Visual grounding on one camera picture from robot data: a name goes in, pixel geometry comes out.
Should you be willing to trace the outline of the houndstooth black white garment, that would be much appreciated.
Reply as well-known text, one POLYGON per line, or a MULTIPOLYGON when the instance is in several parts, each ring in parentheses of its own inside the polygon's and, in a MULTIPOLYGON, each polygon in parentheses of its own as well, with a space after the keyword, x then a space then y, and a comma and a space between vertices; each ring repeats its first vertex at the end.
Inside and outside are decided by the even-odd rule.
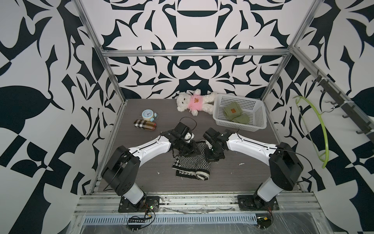
POLYGON ((209 180, 211 163, 205 157, 205 149, 209 149, 205 140, 197 142, 197 155, 195 156, 177 156, 172 168, 176 170, 176 176, 209 180))

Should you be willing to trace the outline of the green knitted scarf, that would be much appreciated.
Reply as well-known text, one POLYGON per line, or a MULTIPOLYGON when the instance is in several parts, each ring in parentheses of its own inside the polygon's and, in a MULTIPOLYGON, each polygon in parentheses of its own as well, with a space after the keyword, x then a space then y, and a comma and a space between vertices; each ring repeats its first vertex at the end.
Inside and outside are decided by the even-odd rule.
POLYGON ((251 122, 252 118, 247 114, 242 114, 238 117, 235 117, 232 122, 248 125, 251 122))
POLYGON ((239 103, 233 101, 223 108, 223 113, 229 121, 232 121, 235 117, 242 115, 243 111, 239 103))

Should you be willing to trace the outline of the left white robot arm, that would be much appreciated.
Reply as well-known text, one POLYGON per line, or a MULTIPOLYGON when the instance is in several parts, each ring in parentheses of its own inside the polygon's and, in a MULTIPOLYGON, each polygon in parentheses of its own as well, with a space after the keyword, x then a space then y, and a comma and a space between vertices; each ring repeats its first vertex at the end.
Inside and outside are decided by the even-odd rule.
POLYGON ((140 211, 147 203, 147 195, 135 183, 139 168, 151 159, 172 150, 190 155, 196 152, 194 134, 163 132, 142 145, 118 147, 101 172, 107 187, 124 197, 130 210, 140 211))

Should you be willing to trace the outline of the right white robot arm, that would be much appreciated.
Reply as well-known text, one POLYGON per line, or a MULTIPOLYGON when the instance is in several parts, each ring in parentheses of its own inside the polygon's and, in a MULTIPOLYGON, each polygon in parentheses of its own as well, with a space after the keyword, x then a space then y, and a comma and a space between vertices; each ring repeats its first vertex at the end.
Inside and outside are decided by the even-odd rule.
POLYGON ((210 146, 205 149, 207 161, 223 160, 226 151, 233 151, 257 159, 269 167, 270 177, 253 195, 238 196, 238 205, 242 211, 275 210, 276 196, 282 191, 292 191, 303 172, 303 164, 287 143, 264 143, 237 132, 225 130, 220 133, 213 128, 209 128, 203 137, 210 146))

